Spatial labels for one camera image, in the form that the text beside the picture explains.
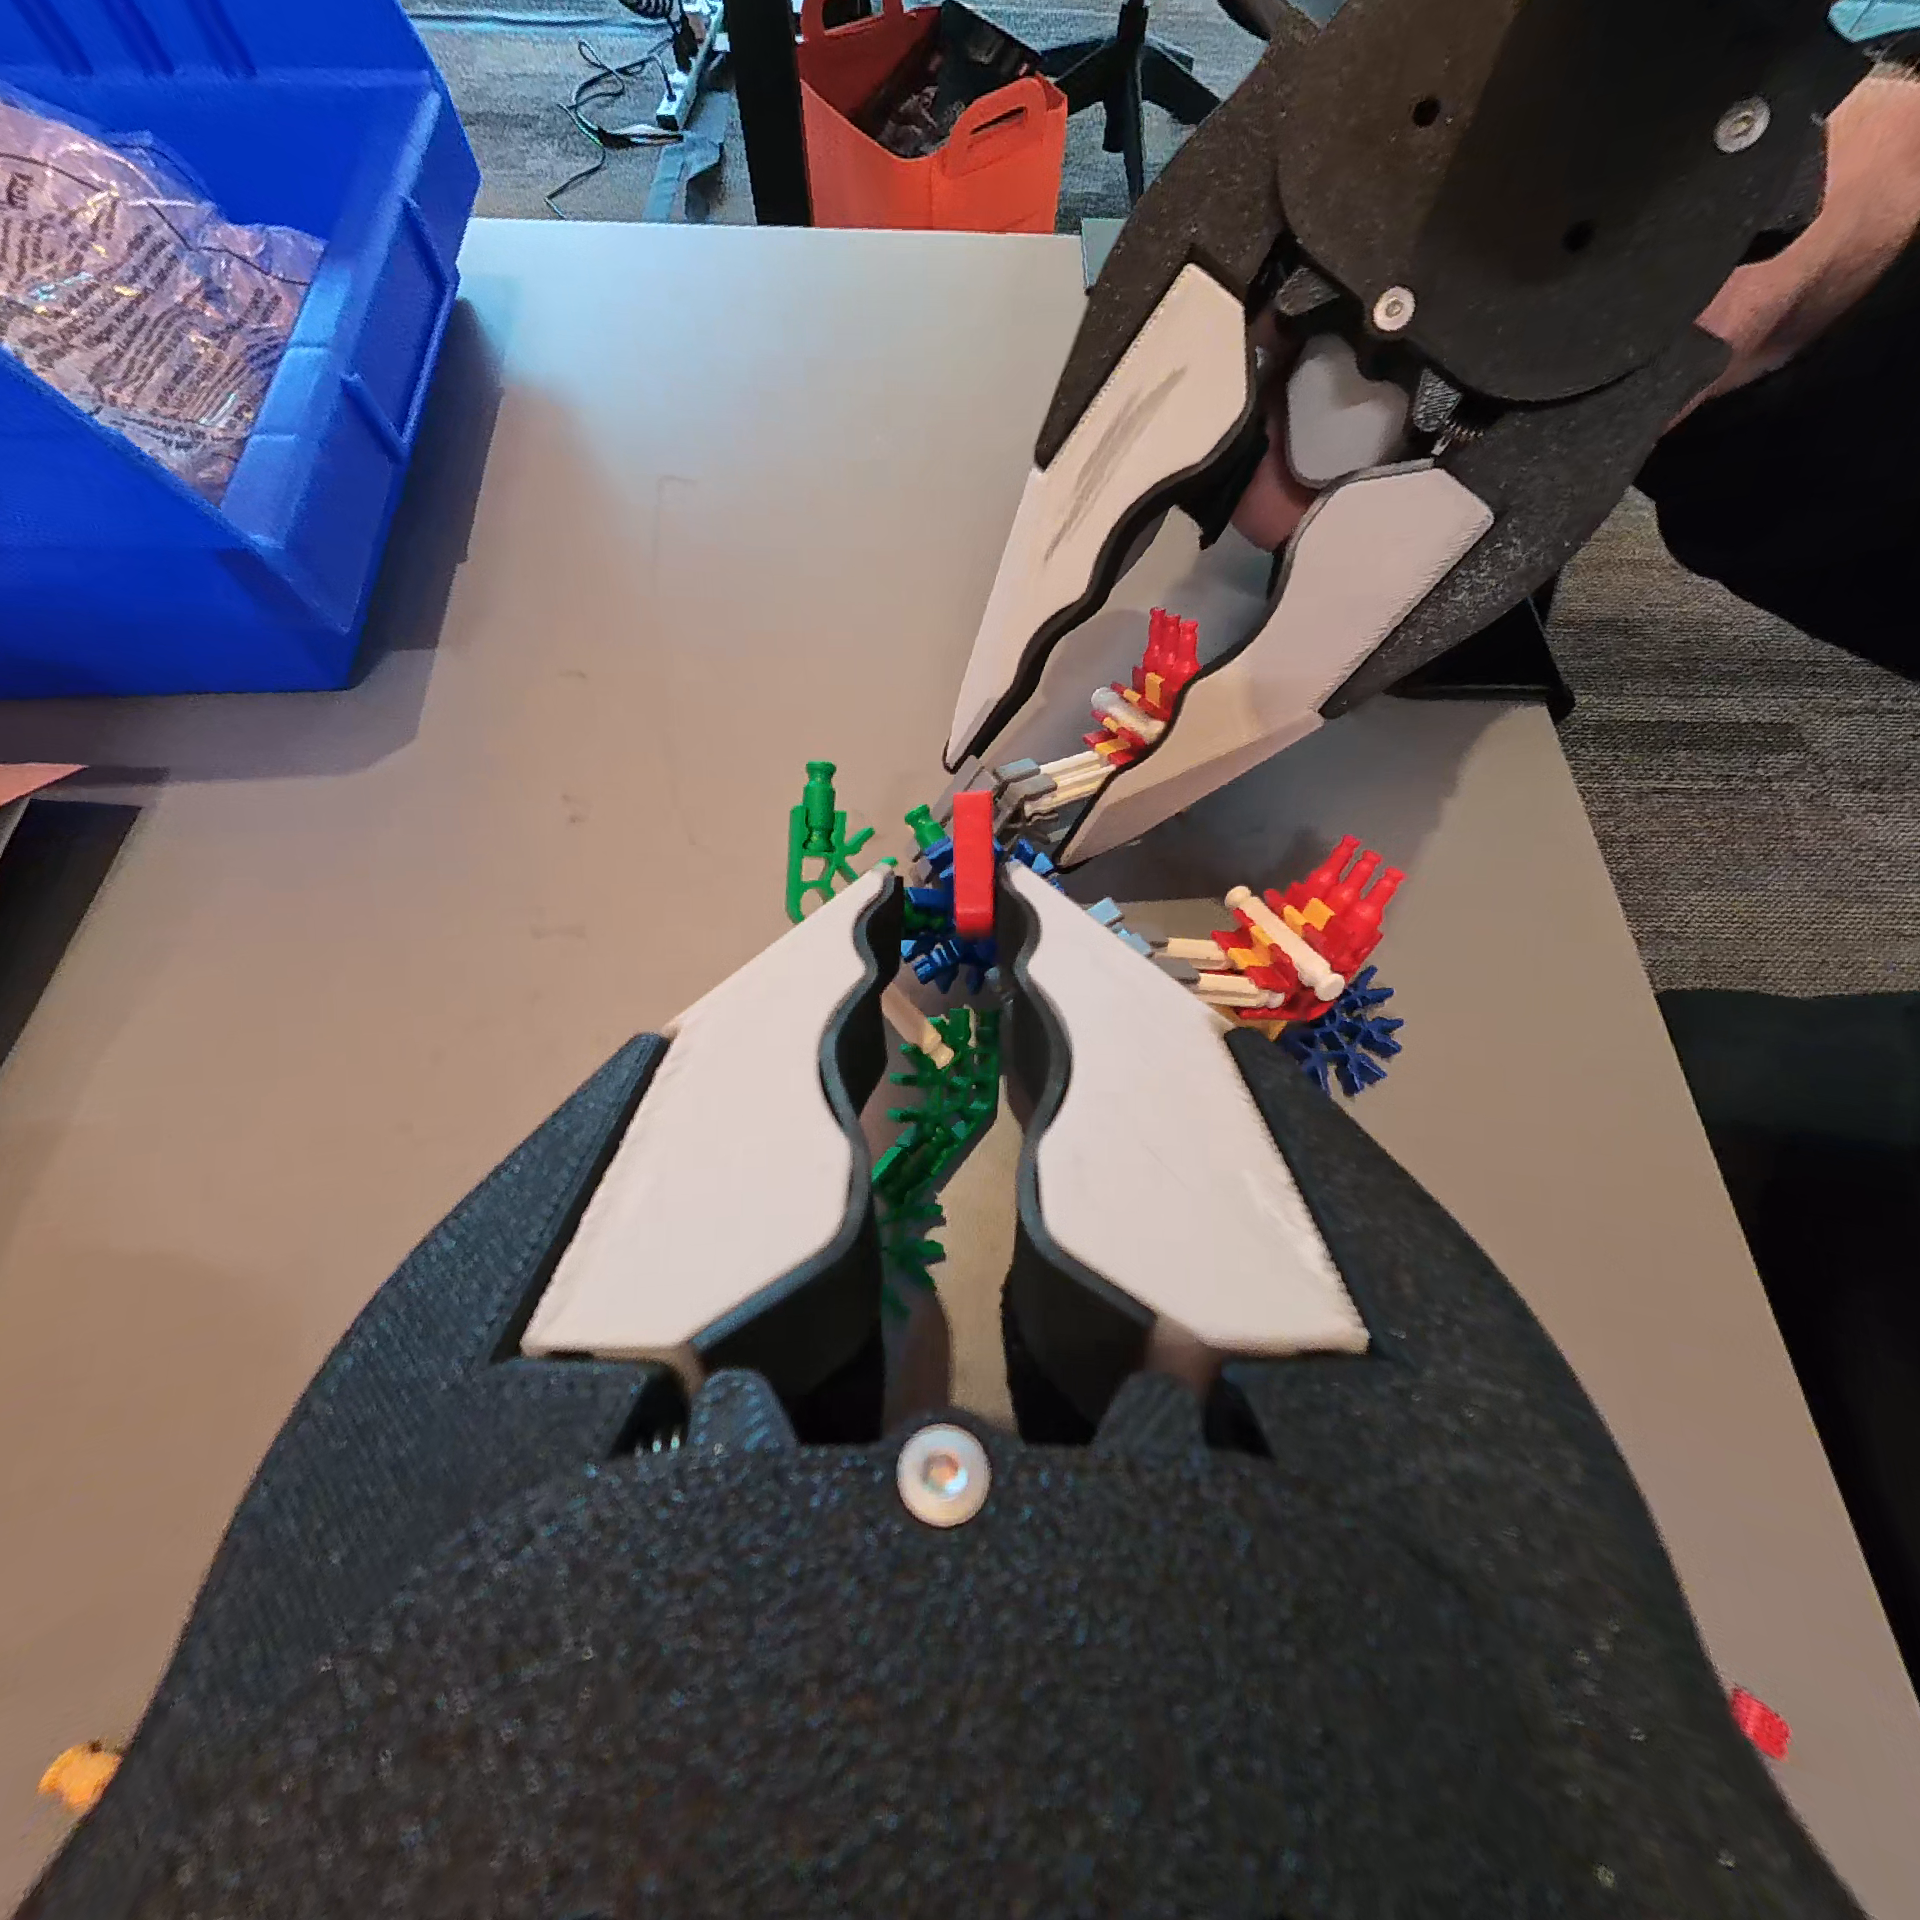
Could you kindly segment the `person's black clothed body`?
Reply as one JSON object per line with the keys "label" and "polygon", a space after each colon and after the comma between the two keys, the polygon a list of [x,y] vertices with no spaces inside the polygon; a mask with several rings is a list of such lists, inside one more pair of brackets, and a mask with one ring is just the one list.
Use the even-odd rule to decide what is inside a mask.
{"label": "person's black clothed body", "polygon": [[1838,1485],[1916,1533],[1916,994],[1660,994]]}

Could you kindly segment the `blue plastic bin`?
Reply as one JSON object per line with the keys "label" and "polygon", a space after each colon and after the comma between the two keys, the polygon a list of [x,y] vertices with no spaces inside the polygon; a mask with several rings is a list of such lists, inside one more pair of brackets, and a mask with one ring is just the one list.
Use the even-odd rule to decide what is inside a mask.
{"label": "blue plastic bin", "polygon": [[402,6],[5,6],[5,87],[326,242],[221,508],[5,352],[5,698],[351,678],[479,165]]}

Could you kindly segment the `person's right hand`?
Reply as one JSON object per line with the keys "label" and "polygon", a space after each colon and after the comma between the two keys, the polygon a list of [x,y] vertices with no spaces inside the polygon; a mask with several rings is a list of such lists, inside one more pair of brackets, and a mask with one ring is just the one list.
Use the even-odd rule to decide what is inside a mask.
{"label": "person's right hand", "polygon": [[1830,114],[1825,161],[1815,223],[1776,258],[1740,269],[1699,313],[1732,352],[1708,400],[1812,348],[1916,235],[1916,74],[1856,84]]}

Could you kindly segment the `blue and green toy model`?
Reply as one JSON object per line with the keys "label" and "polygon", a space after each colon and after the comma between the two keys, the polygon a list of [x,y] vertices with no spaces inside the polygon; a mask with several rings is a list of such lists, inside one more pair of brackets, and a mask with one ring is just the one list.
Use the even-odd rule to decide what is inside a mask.
{"label": "blue and green toy model", "polygon": [[[956,934],[949,800],[907,816],[916,841],[907,863],[874,863],[865,876],[852,873],[852,858],[872,828],[848,828],[833,763],[806,766],[806,792],[791,812],[795,930],[782,945],[833,962],[822,1000],[822,1075],[868,1180],[868,1195],[848,1201],[833,1252],[852,1252],[852,1232],[865,1232],[889,1334],[905,1334],[935,1299],[948,1261],[942,1191],[1000,1108],[1009,978],[997,934],[990,944]],[[1054,884],[1058,869],[1041,846],[1017,835],[997,841],[997,879],[1007,876]]]}

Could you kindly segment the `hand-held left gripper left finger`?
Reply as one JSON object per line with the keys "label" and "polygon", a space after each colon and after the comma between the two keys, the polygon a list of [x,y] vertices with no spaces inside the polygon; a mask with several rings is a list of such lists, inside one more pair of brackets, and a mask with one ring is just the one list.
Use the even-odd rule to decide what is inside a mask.
{"label": "hand-held left gripper left finger", "polygon": [[522,1326],[526,1358],[763,1373],[806,1430],[874,1424],[878,1237],[868,1105],[905,884],[874,869],[664,1029]]}

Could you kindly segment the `black chair base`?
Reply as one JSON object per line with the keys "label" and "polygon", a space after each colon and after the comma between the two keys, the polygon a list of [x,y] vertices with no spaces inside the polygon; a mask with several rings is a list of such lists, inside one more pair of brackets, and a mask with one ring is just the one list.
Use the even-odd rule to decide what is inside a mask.
{"label": "black chair base", "polygon": [[1192,54],[1155,37],[1151,6],[1118,6],[1111,32],[1047,42],[1037,63],[1067,93],[1071,114],[1103,114],[1103,155],[1117,157],[1144,144],[1147,106],[1177,127],[1198,127],[1217,106]]}

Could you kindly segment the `orange tote bag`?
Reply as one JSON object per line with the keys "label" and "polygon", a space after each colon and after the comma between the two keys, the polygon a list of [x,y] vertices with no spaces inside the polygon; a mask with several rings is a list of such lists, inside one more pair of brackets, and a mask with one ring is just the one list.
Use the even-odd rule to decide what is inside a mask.
{"label": "orange tote bag", "polygon": [[806,6],[806,165],[822,229],[1047,235],[1067,93],[967,6]]}

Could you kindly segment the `clear plastic bag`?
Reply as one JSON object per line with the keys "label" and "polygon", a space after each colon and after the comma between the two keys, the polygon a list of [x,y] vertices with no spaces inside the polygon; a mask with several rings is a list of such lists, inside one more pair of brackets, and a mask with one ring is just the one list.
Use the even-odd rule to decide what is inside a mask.
{"label": "clear plastic bag", "polygon": [[224,504],[326,242],[236,223],[152,133],[5,87],[5,352]]}

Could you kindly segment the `blue snowflake connector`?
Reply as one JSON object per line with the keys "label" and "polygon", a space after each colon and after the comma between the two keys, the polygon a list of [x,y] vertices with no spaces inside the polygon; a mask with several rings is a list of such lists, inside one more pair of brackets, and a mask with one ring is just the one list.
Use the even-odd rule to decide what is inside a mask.
{"label": "blue snowflake connector", "polygon": [[1287,1020],[1275,1045],[1321,1091],[1355,1101],[1381,1083],[1390,1062],[1403,1051],[1406,1020],[1390,1000],[1395,991],[1378,981],[1378,965],[1368,965],[1343,985],[1327,1015]]}

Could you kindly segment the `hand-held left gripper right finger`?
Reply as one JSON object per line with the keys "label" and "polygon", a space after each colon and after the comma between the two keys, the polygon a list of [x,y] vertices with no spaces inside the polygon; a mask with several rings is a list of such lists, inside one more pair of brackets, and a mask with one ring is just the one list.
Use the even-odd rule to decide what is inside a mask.
{"label": "hand-held left gripper right finger", "polygon": [[1086,1444],[1147,1369],[1359,1358],[1372,1331],[1212,1015],[1029,869],[997,884],[1021,1125],[1000,1342],[1021,1436]]}

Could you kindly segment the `red yellow claw toy assembly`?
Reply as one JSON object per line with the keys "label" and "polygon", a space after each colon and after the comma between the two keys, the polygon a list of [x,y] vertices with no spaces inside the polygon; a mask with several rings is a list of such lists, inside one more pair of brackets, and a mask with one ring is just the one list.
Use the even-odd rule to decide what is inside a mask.
{"label": "red yellow claw toy assembly", "polygon": [[1093,687],[1086,729],[1075,752],[992,766],[992,835],[1000,846],[1017,835],[1060,846],[1067,816],[1162,741],[1198,668],[1198,622],[1155,610],[1147,617],[1147,647],[1132,676]]}
{"label": "red yellow claw toy assembly", "polygon": [[1098,903],[1086,914],[1223,1029],[1275,1042],[1373,985],[1373,951],[1403,884],[1403,869],[1343,835],[1285,886],[1232,884],[1223,899],[1183,903],[1173,918],[1144,903]]}

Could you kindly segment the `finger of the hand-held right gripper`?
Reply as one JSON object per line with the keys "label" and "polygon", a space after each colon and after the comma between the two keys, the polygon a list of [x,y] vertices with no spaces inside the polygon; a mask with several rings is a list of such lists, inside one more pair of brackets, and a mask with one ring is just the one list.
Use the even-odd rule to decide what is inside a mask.
{"label": "finger of the hand-held right gripper", "polygon": [[1029,706],[1046,659],[1106,601],[1147,519],[1225,461],[1249,417],[1244,305],[1206,269],[1183,269],[1067,439],[1025,478],[960,682],[949,774]]}
{"label": "finger of the hand-held right gripper", "polygon": [[1259,634],[1183,690],[1162,741],[1094,792],[1058,863],[1138,841],[1321,729],[1340,687],[1492,524],[1442,464],[1395,464],[1322,490],[1285,553]]}

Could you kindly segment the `white power strip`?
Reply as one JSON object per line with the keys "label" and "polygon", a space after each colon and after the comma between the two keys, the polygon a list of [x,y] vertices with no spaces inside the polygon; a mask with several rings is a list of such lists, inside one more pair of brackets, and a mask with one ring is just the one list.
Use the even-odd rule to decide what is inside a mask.
{"label": "white power strip", "polygon": [[727,53],[721,6],[661,6],[668,27],[668,84],[657,106],[657,127],[672,139],[690,129],[706,79]]}

